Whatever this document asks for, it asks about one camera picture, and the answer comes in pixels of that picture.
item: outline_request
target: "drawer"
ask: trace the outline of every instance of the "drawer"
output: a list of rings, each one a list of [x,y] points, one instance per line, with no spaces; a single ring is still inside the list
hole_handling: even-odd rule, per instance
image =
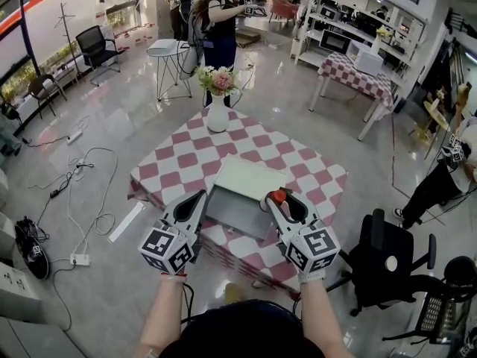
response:
[[[18,284],[16,280],[13,269],[0,263],[0,289],[18,295],[19,291],[17,290]]]
[[[14,284],[16,284],[16,293],[28,298],[38,299],[36,292],[33,290],[30,284],[30,278],[22,271],[13,269],[13,277],[15,278]]]

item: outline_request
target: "white shelving unit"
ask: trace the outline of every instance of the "white shelving unit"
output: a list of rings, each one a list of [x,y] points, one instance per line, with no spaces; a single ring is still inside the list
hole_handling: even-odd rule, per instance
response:
[[[339,1],[339,0],[331,0],[331,1],[335,1],[338,4],[343,3],[342,1]],[[330,19],[328,19],[324,16],[321,16],[318,12],[317,13],[311,13],[312,10],[317,10],[319,8],[319,6],[320,6],[319,3],[320,2],[318,2],[318,7],[317,7],[316,5],[314,5],[314,0],[309,1],[309,6],[308,6],[308,10],[306,11],[306,18],[305,18],[305,24],[304,25],[308,25],[309,19],[313,19],[313,24],[312,24],[312,28],[313,28],[315,26],[315,21],[319,20],[319,21],[325,22],[326,24],[328,24],[330,26],[341,29],[342,31],[346,31],[348,33],[351,33],[354,36],[357,36],[357,37],[363,39],[366,42],[372,43],[374,41],[375,37],[363,32],[363,31],[360,31],[359,29],[353,27],[352,25],[348,25],[344,22],[330,20]],[[373,19],[381,22],[383,25],[386,25],[388,28],[391,28],[393,31],[396,31],[398,34],[401,34],[401,35],[406,36],[406,37],[409,36],[409,34],[407,34],[405,32],[402,32],[395,25],[390,25],[389,22],[386,22],[385,20],[380,19],[379,17],[367,12],[366,10],[362,10],[362,9],[354,7],[354,6],[352,8],[355,12],[361,12],[361,13],[363,13],[363,14],[369,16],[369,17],[372,17]],[[306,30],[302,29],[300,31],[300,46],[299,46],[299,49],[303,48],[303,43],[305,41],[307,41],[307,39],[310,39],[310,41],[321,41],[322,36],[323,36],[323,31],[316,31],[315,29],[311,29],[309,31],[306,31]],[[306,48],[307,48],[307,50],[304,53],[302,53],[298,57],[295,57],[295,64],[298,64],[298,60],[301,60],[301,61],[310,63],[314,66],[320,67],[321,62],[323,62],[323,60],[324,60],[324,56],[322,54],[319,54],[317,52],[309,50],[309,47],[306,47]],[[395,57],[396,59],[398,59],[399,61],[404,63],[408,68],[412,67],[412,65],[411,65],[412,64],[412,62],[411,62],[412,61],[412,55],[409,56],[407,54],[399,53],[396,49],[392,48],[391,46],[389,46],[388,44],[386,44],[384,42],[381,42],[380,49],[389,53],[389,54],[391,54],[393,57]],[[398,87],[402,86],[402,84],[405,82],[405,79],[403,80],[403,78],[398,73],[394,72],[392,70],[392,68],[386,67],[386,65],[383,66],[382,71]]]

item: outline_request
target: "white box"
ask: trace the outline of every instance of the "white box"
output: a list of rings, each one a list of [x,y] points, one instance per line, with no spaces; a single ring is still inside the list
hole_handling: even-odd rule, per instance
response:
[[[351,41],[346,52],[346,56],[353,63],[356,70],[367,73],[369,75],[377,75],[381,72],[382,58],[371,53],[371,47]]]

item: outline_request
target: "shiny tile floor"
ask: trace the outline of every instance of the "shiny tile floor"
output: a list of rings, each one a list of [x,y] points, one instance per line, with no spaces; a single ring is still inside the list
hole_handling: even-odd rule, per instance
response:
[[[317,83],[316,69],[304,64],[295,66],[288,58],[288,46],[273,50],[257,44],[238,50],[236,70],[243,84],[249,82],[236,109],[319,151],[350,173],[333,225],[343,249],[348,251],[358,241],[364,215],[377,207],[389,213],[406,203],[405,196],[393,188],[393,182],[410,195],[425,176],[431,158],[425,162],[419,148],[414,154],[409,152],[413,143],[407,134],[414,123],[406,113],[385,117],[371,128],[364,142],[359,142],[356,137],[364,125],[361,118],[370,100],[333,81],[328,96],[321,98],[315,112],[310,113],[307,107]],[[252,71],[246,70],[249,65]],[[6,161],[3,168],[10,183],[10,200],[4,212],[9,217],[20,219],[27,215],[37,220],[50,192],[50,188],[38,186],[65,173],[69,160],[83,157],[93,147],[112,149],[119,159],[104,212],[112,213],[118,225],[136,205],[126,198],[130,171],[201,109],[203,93],[193,80],[193,98],[157,103],[156,60],[145,55],[145,48],[132,50],[121,67],[120,74],[105,74],[100,87],[89,83],[72,87],[67,91],[67,102],[55,101],[57,117],[44,110],[43,120],[36,117],[27,126],[23,136],[34,143],[47,142],[75,132],[78,121],[84,119],[79,124],[84,135],[70,147],[56,142],[42,148],[24,148],[18,157]],[[171,79],[166,76],[165,82],[169,84]],[[169,94],[182,95],[183,91],[175,87]],[[96,150],[87,161],[95,167],[86,171],[82,180],[72,183],[70,202],[70,215],[84,230],[98,213],[115,159],[108,151]],[[68,195],[67,190],[52,200],[41,220],[41,226],[51,235],[44,244],[50,260],[68,258],[82,238],[68,218]],[[474,198],[441,216],[442,223],[434,220],[412,230],[415,256],[425,253],[429,233],[436,235],[434,274],[438,277],[451,258],[460,254],[474,258],[473,224],[477,224],[477,215],[470,210],[472,205],[475,206]],[[113,244],[97,234],[93,226],[87,248],[92,265],[57,276],[57,288],[72,313],[69,335],[89,357],[130,357],[136,347],[158,276],[139,255],[137,245],[145,228],[158,216],[159,211],[146,204],[146,209]],[[105,229],[107,222],[100,220],[98,227]],[[67,269],[70,265],[61,260],[53,267]],[[343,267],[338,260],[329,268],[326,284],[332,283]],[[195,289],[193,313],[220,305],[229,281],[241,284],[251,298],[271,299],[291,309],[291,300],[280,291],[253,289],[248,279],[223,270],[206,254],[200,255],[197,265],[188,267],[188,273]],[[39,290],[45,299],[47,320],[65,327],[67,314],[54,296],[51,283],[39,284]],[[357,357],[386,357],[393,348],[404,349],[410,355],[417,352],[419,345],[410,348],[403,342],[381,342],[382,336],[406,331],[417,305],[397,304],[386,311],[374,307],[352,318],[349,311],[355,306],[355,298],[351,285],[335,290],[330,298],[345,342]],[[443,357],[445,353],[445,349],[427,346],[421,357]]]

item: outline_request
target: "black shirt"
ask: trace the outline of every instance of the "black shirt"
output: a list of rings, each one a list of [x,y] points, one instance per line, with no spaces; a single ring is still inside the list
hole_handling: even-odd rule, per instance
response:
[[[216,1],[220,6],[221,9],[228,9],[237,7],[236,0],[207,0],[207,7],[209,6],[211,1]],[[206,13],[204,15],[204,24],[207,26],[210,23],[209,14]],[[236,17],[231,17],[225,21],[216,22],[210,28],[210,36],[213,37],[228,37],[228,36],[235,36],[236,35]]]
[[[246,301],[205,312],[184,329],[160,358],[313,357],[320,348],[303,336],[301,323],[283,310]]]

